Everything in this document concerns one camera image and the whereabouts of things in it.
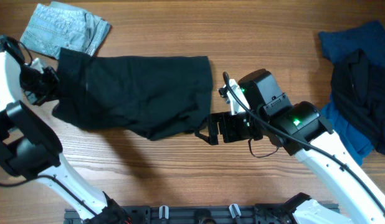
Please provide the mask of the black shorts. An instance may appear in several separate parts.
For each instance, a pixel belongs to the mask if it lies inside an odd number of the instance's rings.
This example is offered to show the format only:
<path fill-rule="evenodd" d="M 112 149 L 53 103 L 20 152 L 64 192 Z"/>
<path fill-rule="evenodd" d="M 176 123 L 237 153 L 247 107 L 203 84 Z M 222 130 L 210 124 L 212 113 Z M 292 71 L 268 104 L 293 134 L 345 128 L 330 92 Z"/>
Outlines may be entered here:
<path fill-rule="evenodd" d="M 92 57 L 62 49 L 53 116 L 82 129 L 126 128 L 156 141 L 195 131 L 211 112 L 207 56 Z"/>

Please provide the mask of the light blue jeans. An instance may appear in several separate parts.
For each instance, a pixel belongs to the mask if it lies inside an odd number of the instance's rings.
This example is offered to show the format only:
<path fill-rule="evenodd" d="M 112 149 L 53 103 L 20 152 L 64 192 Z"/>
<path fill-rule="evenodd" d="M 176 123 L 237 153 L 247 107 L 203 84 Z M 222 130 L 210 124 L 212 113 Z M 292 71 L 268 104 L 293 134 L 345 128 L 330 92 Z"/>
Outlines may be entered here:
<path fill-rule="evenodd" d="M 58 59 L 62 48 L 94 55 L 111 25 L 102 17 L 66 3 L 38 4 L 21 36 L 34 52 Z"/>

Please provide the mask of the black garment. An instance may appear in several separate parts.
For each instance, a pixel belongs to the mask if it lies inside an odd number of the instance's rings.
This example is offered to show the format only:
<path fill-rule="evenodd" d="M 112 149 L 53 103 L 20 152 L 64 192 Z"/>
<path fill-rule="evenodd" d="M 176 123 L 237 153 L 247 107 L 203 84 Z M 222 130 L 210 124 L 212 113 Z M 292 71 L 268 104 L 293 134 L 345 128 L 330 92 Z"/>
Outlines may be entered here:
<path fill-rule="evenodd" d="M 347 122 L 385 155 L 385 68 L 361 49 L 334 64 L 331 95 Z"/>

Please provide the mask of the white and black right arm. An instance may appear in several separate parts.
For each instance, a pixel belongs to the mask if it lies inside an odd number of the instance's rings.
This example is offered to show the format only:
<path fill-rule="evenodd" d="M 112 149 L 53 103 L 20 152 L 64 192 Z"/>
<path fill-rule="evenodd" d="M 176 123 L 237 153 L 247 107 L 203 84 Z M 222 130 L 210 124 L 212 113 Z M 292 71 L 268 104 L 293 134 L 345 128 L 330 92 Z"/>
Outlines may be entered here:
<path fill-rule="evenodd" d="M 264 69 L 240 80 L 224 74 L 220 96 L 230 111 L 208 115 L 201 129 L 210 145 L 268 138 L 308 167 L 345 208 L 342 215 L 299 193 L 276 208 L 256 207 L 255 219 L 277 223 L 385 223 L 385 195 L 344 147 L 331 123 L 311 103 L 291 104 Z"/>

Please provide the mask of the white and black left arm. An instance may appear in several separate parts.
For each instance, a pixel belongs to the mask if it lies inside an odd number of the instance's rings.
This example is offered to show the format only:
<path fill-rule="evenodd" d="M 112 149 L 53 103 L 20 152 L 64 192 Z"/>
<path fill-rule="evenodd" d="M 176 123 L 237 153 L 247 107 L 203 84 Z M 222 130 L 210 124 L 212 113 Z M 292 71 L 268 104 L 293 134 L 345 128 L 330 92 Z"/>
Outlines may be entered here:
<path fill-rule="evenodd" d="M 56 192 L 82 223 L 131 223 L 105 192 L 90 185 L 67 161 L 54 131 L 23 102 L 42 105 L 55 99 L 59 78 L 38 59 L 25 61 L 26 46 L 0 35 L 0 166 L 24 182 L 38 182 Z"/>

